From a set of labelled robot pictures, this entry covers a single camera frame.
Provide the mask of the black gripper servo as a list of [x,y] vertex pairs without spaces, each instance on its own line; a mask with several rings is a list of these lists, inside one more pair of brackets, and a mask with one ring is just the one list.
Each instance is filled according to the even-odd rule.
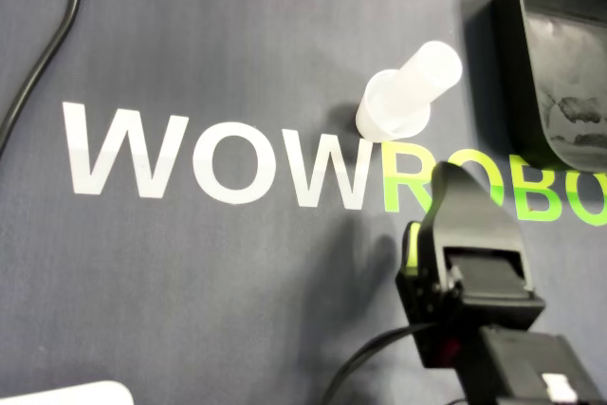
[[432,170],[432,203],[402,238],[396,288],[426,368],[452,368],[483,326],[527,330],[545,309],[514,218],[464,168]]

